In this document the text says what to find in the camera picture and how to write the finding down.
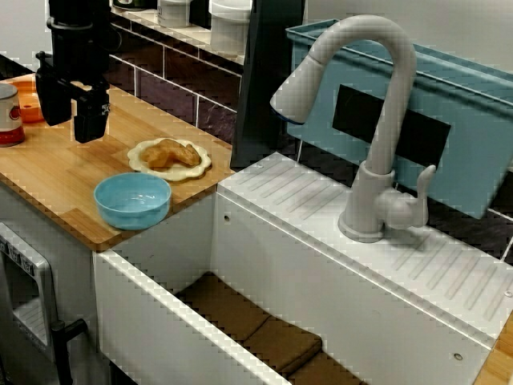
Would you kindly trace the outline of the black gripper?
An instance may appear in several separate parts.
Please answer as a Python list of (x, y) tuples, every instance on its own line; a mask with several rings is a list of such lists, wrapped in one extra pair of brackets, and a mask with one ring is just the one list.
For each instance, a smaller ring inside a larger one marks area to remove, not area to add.
[(75, 140), (102, 138), (110, 112), (109, 88), (103, 73), (111, 51), (109, 24), (50, 24), (52, 52), (36, 54), (36, 90), (42, 116), (49, 126), (71, 119), (77, 99)]

